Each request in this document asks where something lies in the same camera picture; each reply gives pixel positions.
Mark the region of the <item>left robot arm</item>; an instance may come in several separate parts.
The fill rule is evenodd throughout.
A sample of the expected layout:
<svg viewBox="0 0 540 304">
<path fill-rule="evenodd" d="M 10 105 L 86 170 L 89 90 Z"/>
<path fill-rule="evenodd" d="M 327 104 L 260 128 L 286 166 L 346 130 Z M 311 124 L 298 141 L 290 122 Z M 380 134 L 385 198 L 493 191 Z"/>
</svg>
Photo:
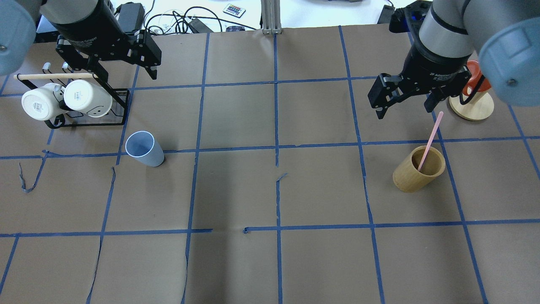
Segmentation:
<svg viewBox="0 0 540 304">
<path fill-rule="evenodd" d="M 38 19 L 44 16 L 59 32 L 56 52 L 76 71 L 106 80 L 101 62 L 121 60 L 143 67 L 151 79 L 157 79 L 162 51 L 140 24 L 124 29 L 108 0 L 2 0 L 0 4 L 1 75 L 22 66 L 35 40 Z"/>
</svg>

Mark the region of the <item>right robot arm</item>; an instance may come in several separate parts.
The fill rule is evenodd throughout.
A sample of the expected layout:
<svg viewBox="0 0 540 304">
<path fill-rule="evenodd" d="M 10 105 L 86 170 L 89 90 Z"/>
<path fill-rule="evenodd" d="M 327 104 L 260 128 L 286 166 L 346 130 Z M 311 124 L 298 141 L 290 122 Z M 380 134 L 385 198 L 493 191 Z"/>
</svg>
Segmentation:
<svg viewBox="0 0 540 304">
<path fill-rule="evenodd" d="M 397 8 L 389 31 L 410 33 L 413 44 L 399 75 L 374 81 L 370 105 L 383 119 L 394 104 L 428 95 L 424 107 L 432 112 L 462 93 L 476 52 L 483 81 L 501 101 L 538 106 L 539 25 L 538 0 L 417 0 Z"/>
</svg>

